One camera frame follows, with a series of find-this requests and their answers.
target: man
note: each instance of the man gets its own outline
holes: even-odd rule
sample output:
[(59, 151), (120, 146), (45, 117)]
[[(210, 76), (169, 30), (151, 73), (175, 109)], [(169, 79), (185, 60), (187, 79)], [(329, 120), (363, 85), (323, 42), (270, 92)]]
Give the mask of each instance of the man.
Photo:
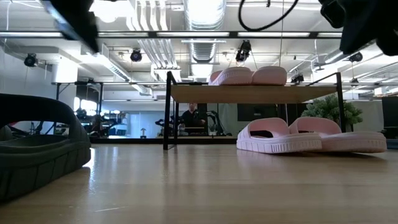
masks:
[[(188, 110), (182, 114), (183, 125), (187, 128), (204, 128), (205, 127), (205, 119), (203, 115), (197, 110), (196, 103), (189, 103)], [(203, 132), (204, 130), (194, 130), (194, 129), (186, 129), (188, 134), (195, 132)]]

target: ceiling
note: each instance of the ceiling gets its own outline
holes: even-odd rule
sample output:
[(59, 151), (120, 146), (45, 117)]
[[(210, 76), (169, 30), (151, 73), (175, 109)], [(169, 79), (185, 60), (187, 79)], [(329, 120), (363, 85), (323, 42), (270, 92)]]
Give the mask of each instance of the ceiling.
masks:
[[(284, 4), (289, 6), (293, 0), (286, 0)], [(7, 17), (9, 19), (9, 30), (15, 31), (39, 31), (39, 30), (56, 30), (54, 28), (53, 19), (42, 9), (36, 1), (21, 1), (24, 4), (11, 3), (9, 11), (7, 7), (9, 1), (0, 1), (0, 27), (6, 30)], [(238, 4), (240, 0), (227, 0), (227, 7), (224, 15), (224, 25), (222, 30), (239, 31), (244, 30), (238, 22)], [(271, 7), (266, 8), (258, 3), (264, 1), (247, 1), (248, 6), (243, 9), (243, 20), (250, 27), (260, 27), (268, 24), (280, 17), (282, 14), (283, 1), (272, 1)], [(184, 21), (184, 11), (182, 0), (166, 1), (166, 21), (169, 30), (186, 30)], [(203, 16), (206, 16), (205, 7), (201, 9)], [(318, 0), (300, 0), (297, 9), (286, 17), (282, 23), (268, 29), (268, 31), (340, 31), (332, 28), (329, 23), (319, 13)], [(99, 30), (129, 30), (126, 26), (126, 18), (119, 17), (114, 22), (105, 23), (97, 19)], [(172, 39), (172, 47), (175, 52), (178, 66), (181, 68), (181, 77), (190, 77), (190, 52), (188, 44), (181, 43), (181, 39)], [(234, 56), (236, 49), (241, 44), (240, 39), (226, 39), (226, 43), (218, 44), (215, 65), (213, 71), (223, 70), (228, 67), (236, 66)], [(284, 67), (287, 71), (295, 68), (303, 60), (312, 59), (316, 61), (317, 55), (326, 55), (337, 50), (340, 40), (305, 40), (305, 39), (250, 39), (252, 45), (252, 56), (250, 56), (244, 66), (251, 70), (259, 67), (276, 65)], [(105, 44), (112, 58), (116, 63), (130, 72), (135, 80), (151, 81), (151, 62), (147, 56), (143, 55), (142, 62), (134, 63), (129, 59), (130, 52), (133, 48), (139, 48), (137, 39), (100, 39), (99, 44)], [(87, 61), (86, 55), (81, 54), (81, 44), (77, 41), (67, 41), (62, 39), (10, 39), (7, 41), (7, 47), (17, 49), (20, 46), (51, 46), (58, 47), (80, 61), (80, 65), (84, 65), (79, 69), (79, 76), (93, 77), (95, 80), (115, 81), (117, 78), (106, 68), (101, 65)], [(397, 57), (386, 57), (381, 55), (381, 51), (377, 46), (372, 45), (361, 51), (364, 58), (362, 62), (351, 64), (351, 62), (338, 62), (333, 65), (325, 66), (325, 70), (318, 72), (312, 69), (311, 63), (306, 62), (299, 67), (299, 72), (303, 73), (306, 81), (314, 78), (322, 77), (327, 74), (342, 71), (343, 81), (348, 82), (353, 77), (360, 74), (375, 71), (383, 66), (398, 62)], [(390, 70), (387, 73), (378, 74), (370, 77), (366, 82), (377, 82), (385, 77), (395, 77), (398, 73), (396, 70)]]

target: pink slide sandal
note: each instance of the pink slide sandal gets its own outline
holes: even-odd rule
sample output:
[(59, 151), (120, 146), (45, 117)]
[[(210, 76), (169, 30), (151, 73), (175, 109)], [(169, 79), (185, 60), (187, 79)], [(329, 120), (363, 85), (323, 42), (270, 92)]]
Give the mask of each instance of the pink slide sandal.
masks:
[(377, 132), (341, 133), (340, 127), (326, 118), (297, 118), (289, 127), (290, 133), (302, 131), (318, 133), (322, 138), (322, 151), (377, 153), (387, 150), (386, 138)]
[(253, 73), (253, 85), (285, 85), (287, 72), (282, 67), (266, 66)]
[(227, 68), (211, 74), (209, 85), (250, 85), (252, 74), (245, 67)]
[[(270, 138), (257, 133), (267, 133)], [(322, 142), (315, 133), (290, 134), (283, 119), (265, 118), (250, 122), (239, 133), (236, 147), (254, 152), (285, 153), (320, 150)]]

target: potted plant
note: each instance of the potted plant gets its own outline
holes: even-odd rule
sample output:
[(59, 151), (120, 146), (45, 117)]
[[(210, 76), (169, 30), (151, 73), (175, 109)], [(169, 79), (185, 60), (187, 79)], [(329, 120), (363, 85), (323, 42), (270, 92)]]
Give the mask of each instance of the potted plant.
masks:
[[(344, 102), (347, 131), (353, 131), (353, 125), (362, 122), (361, 113), (362, 110), (355, 108), (352, 103)], [(340, 125), (338, 99), (335, 95), (329, 95), (325, 99), (314, 100), (312, 104), (307, 105), (307, 109), (301, 116), (327, 118)]]

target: wooden floor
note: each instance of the wooden floor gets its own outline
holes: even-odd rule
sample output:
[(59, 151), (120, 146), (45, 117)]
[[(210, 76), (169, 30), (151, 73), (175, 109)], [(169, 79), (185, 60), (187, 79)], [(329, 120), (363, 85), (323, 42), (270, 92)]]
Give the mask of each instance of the wooden floor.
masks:
[(161, 148), (95, 146), (85, 168), (0, 205), (0, 223), (398, 223), (398, 151)]

